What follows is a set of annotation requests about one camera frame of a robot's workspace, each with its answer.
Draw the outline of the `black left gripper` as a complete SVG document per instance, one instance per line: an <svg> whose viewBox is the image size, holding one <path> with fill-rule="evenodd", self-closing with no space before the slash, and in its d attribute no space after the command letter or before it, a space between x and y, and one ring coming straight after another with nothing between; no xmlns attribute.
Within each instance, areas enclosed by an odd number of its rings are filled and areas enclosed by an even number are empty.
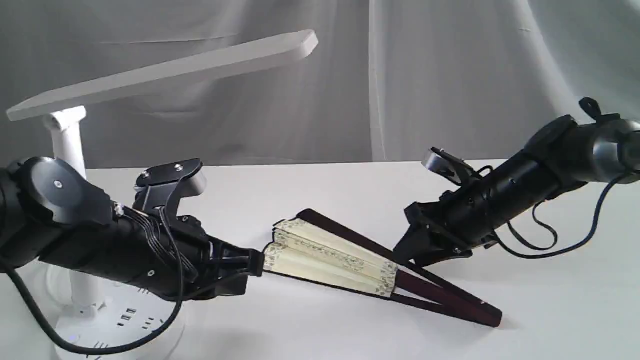
<svg viewBox="0 0 640 360"><path fill-rule="evenodd" d="M112 202L113 222L96 236L100 248L94 274L145 289L165 301L178 298L182 266L186 301L246 294L249 276L261 277L265 255L234 246L204 232L197 221L187 232L167 228L162 219Z"/></svg>

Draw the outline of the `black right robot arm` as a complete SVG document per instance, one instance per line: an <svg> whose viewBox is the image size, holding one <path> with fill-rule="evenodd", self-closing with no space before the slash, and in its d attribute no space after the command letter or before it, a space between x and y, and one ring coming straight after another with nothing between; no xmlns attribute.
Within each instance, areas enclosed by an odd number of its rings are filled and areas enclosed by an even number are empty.
<svg viewBox="0 0 640 360"><path fill-rule="evenodd" d="M514 156L498 167L475 169L450 153L431 148L423 166L457 186L436 202L414 202L404 213L409 223L393 249L402 262L426 267L467 259L477 248L501 246L510 255L538 260L564 255L585 246L598 227L602 205L616 185L639 180L639 123L617 112L605 114L585 96L580 108L592 123L572 116L556 118L540 129ZM551 245L535 246L519 234L512 219L588 183L603 183L585 239L555 251L557 231L534 221L553 237Z"/></svg>

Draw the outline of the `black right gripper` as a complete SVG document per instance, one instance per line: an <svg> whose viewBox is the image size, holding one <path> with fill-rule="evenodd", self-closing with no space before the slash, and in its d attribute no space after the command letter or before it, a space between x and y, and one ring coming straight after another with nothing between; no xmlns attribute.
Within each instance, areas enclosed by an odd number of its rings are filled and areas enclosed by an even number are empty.
<svg viewBox="0 0 640 360"><path fill-rule="evenodd" d="M393 253L402 264L418 267L469 259L471 249L491 246L496 229L555 190L556 176L546 166L528 155L515 155L436 202L409 205L404 211L409 228Z"/></svg>

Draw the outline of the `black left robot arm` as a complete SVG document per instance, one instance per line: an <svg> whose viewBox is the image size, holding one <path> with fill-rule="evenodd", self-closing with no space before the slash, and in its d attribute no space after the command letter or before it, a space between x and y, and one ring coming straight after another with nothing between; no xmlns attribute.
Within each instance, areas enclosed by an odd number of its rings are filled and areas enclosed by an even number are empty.
<svg viewBox="0 0 640 360"><path fill-rule="evenodd" d="M245 294L263 275L261 251L208 235L178 215L204 193L200 159L154 166L135 180L134 203L118 206L61 159L32 157L1 171L1 257L13 269L34 260L137 287L165 301Z"/></svg>

